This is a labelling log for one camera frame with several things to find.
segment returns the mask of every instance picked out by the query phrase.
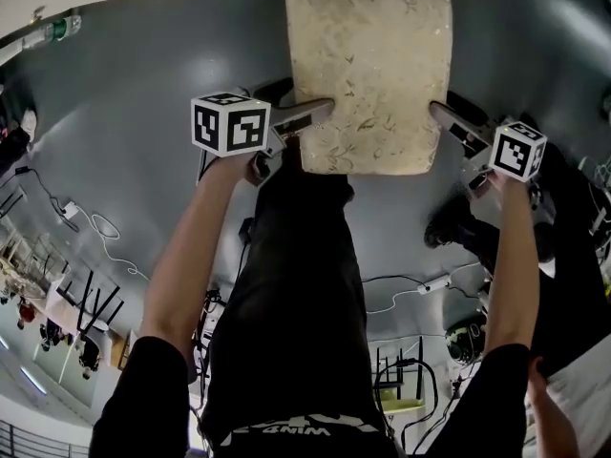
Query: black pants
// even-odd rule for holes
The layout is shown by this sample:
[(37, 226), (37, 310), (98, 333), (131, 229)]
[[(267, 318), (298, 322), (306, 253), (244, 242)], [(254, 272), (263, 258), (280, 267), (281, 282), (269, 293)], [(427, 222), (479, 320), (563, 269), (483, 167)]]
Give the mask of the black pants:
[[(540, 304), (533, 353), (543, 357), (541, 371), (550, 376), (611, 333), (610, 307), (588, 232), (590, 204), (587, 179), (568, 170), (550, 190), (557, 214), (553, 228), (556, 277), (540, 277)], [(462, 222), (454, 240), (474, 253), (494, 273), (498, 230), (471, 217)]]
[(383, 429), (344, 217), (353, 192), (346, 177), (298, 162), (286, 158), (259, 194), (248, 260), (210, 343), (201, 427), (213, 445), (232, 429), (313, 413)]
[(0, 177), (28, 151), (30, 135), (20, 127), (10, 131), (0, 142)]

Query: gray floor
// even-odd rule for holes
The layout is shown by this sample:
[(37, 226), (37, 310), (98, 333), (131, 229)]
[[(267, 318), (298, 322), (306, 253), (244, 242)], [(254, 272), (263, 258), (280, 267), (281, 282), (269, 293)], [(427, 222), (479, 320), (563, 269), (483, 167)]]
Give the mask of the gray floor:
[[(529, 112), (572, 158), (611, 153), (600, 114), (611, 83), (607, 0), (452, 1), (452, 90), (491, 116)], [(121, 231), (111, 253), (150, 275), (195, 188), (199, 151), (190, 143), (189, 101), (290, 75), (284, 0), (123, 0), (82, 15), (80, 34), (8, 65), (5, 99), (23, 109), (30, 96), (38, 111), (41, 138), (30, 161), (47, 187), (110, 219)], [(461, 149), (443, 135), (426, 175), (350, 180), (356, 199), (347, 217), (364, 278), (430, 280), (473, 260), (458, 247), (429, 251), (422, 242), (432, 211), (460, 188), (460, 175)], [(119, 284), (126, 304), (115, 329), (137, 325), (145, 280), (106, 260), (83, 217), (76, 218), (79, 235), (58, 224), (33, 177), (21, 181), (28, 202), (11, 218), (34, 232), (49, 230), (81, 279), (87, 263), (108, 291)], [(237, 231), (255, 198), (248, 185), (235, 194), (215, 271), (223, 287), (235, 279)], [(494, 199), (481, 209), (493, 217)], [(478, 269), (456, 276), (472, 293), (481, 279)], [(368, 307), (387, 307), (395, 291), (409, 288), (408, 281), (370, 283)], [(324, 310), (324, 302), (314, 299), (313, 308)], [(410, 294), (395, 310), (371, 316), (369, 334), (442, 334), (473, 309), (455, 291)]]

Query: black shirt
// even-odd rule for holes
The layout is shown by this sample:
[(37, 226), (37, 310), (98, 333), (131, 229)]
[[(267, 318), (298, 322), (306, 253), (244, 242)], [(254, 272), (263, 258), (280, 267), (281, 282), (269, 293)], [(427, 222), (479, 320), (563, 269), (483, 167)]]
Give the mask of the black shirt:
[[(529, 351), (502, 346), (482, 362), (464, 396), (428, 451), (428, 456), (521, 456), (526, 418), (524, 396)], [(290, 399), (268, 395), (268, 399)], [(239, 408), (227, 414), (238, 415)], [(183, 457), (188, 448), (187, 365), (169, 343), (141, 338), (134, 345), (115, 394), (94, 427), (90, 456)], [(116, 442), (121, 435), (121, 442)], [(394, 457), (383, 430), (359, 416), (279, 416), (230, 432), (215, 456)]]

